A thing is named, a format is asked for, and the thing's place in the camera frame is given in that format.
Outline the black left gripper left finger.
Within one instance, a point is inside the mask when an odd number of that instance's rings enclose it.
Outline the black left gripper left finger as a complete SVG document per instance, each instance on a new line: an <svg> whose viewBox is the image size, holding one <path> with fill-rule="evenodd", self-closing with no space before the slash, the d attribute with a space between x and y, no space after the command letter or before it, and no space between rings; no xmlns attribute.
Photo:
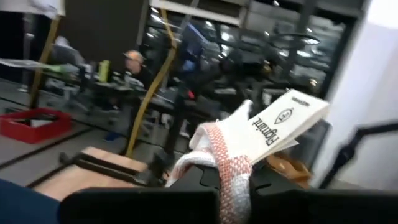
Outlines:
<svg viewBox="0 0 398 224"><path fill-rule="evenodd" d="M60 224L220 224L220 177L195 165L170 187L87 188L60 204Z"/></svg>

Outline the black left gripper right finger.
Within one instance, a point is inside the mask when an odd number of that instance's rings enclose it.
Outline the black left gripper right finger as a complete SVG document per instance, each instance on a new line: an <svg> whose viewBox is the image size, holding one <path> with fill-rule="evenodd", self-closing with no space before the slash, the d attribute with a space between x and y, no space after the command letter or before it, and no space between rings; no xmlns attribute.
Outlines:
<svg viewBox="0 0 398 224"><path fill-rule="evenodd" d="M398 224L398 192L326 187L342 167L334 163L319 189L305 189L265 163L256 164L249 224Z"/></svg>

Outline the white Figmint paper tag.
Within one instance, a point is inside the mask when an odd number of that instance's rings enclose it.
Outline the white Figmint paper tag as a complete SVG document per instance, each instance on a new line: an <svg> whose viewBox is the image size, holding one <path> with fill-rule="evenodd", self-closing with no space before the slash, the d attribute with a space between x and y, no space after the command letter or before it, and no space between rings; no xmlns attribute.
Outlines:
<svg viewBox="0 0 398 224"><path fill-rule="evenodd" d="M297 90L283 94L249 120L250 162L255 164L290 147L296 137L326 116L329 107L329 102Z"/></svg>

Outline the white red checked towel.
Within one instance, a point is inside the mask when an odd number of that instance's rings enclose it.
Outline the white red checked towel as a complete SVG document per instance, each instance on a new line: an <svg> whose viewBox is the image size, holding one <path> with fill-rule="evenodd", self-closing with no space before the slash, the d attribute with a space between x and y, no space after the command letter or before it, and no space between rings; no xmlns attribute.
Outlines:
<svg viewBox="0 0 398 224"><path fill-rule="evenodd" d="M227 118L198 125L189 142L192 151L175 163L165 185L171 187L194 165L218 169L221 224L243 224L249 219L252 165L248 119L251 105L251 100L244 100Z"/></svg>

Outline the navy white striped fabric bin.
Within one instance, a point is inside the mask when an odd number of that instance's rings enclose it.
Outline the navy white striped fabric bin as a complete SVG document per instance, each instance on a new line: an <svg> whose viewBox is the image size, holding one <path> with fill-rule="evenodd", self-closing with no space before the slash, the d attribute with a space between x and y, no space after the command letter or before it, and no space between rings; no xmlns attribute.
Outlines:
<svg viewBox="0 0 398 224"><path fill-rule="evenodd" d="M60 202L0 179L0 224L59 224Z"/></svg>

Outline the red plastic crate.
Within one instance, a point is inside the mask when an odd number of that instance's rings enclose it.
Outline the red plastic crate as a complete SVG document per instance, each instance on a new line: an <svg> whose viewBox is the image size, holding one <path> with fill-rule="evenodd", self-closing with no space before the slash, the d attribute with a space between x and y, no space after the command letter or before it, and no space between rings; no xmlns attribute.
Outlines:
<svg viewBox="0 0 398 224"><path fill-rule="evenodd" d="M71 129L72 119L67 113L36 108L0 116L0 134L29 144L53 139Z"/></svg>

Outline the green bottle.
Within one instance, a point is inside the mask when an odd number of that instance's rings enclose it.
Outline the green bottle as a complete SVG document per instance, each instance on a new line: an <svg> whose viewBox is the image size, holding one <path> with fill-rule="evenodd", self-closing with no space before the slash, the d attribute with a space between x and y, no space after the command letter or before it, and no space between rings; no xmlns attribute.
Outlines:
<svg viewBox="0 0 398 224"><path fill-rule="evenodd" d="M102 83L106 83L108 81L109 66L110 66L109 60L103 60L102 62L99 63L98 80Z"/></svg>

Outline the person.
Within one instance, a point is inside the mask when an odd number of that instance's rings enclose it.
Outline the person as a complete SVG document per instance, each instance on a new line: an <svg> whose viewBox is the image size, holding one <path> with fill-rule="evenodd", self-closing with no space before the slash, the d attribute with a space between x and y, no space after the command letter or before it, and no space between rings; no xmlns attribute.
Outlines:
<svg viewBox="0 0 398 224"><path fill-rule="evenodd" d="M148 90L151 86L154 75L144 65L144 57L137 50L129 50L124 53L125 68L131 73L131 77L140 81L144 85L144 89Z"/></svg>

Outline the green item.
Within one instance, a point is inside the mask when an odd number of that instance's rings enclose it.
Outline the green item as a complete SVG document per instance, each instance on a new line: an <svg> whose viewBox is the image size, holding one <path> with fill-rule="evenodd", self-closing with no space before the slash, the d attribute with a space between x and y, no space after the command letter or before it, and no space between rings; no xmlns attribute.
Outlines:
<svg viewBox="0 0 398 224"><path fill-rule="evenodd" d="M45 69L55 73L68 73L68 64L46 65Z"/></svg>

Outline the white plastic bag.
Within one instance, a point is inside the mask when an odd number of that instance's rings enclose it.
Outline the white plastic bag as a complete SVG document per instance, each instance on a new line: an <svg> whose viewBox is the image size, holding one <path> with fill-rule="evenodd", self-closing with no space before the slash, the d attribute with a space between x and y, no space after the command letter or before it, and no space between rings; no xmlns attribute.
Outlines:
<svg viewBox="0 0 398 224"><path fill-rule="evenodd" d="M65 0L0 0L0 11L65 16Z"/></svg>

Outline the yellow upright post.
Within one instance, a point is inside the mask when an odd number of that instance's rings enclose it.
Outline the yellow upright post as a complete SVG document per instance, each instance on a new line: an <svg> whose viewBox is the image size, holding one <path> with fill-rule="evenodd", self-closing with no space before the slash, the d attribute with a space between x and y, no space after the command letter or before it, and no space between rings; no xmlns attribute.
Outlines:
<svg viewBox="0 0 398 224"><path fill-rule="evenodd" d="M44 66L47 63L50 51L52 49L52 44L53 44L55 36L57 34L57 29L58 29L58 25L60 22L60 18L61 18L61 16L57 15L55 17L55 19L53 19L51 21L50 29L47 34L45 45L43 47L43 51L42 51L40 59L39 59L39 63L42 64L42 66L35 69L34 81L32 84L32 88L30 90L30 101L29 101L30 109L34 109L37 107L39 91L40 91L40 86L41 86L41 80L42 80L42 72L43 72Z"/></svg>

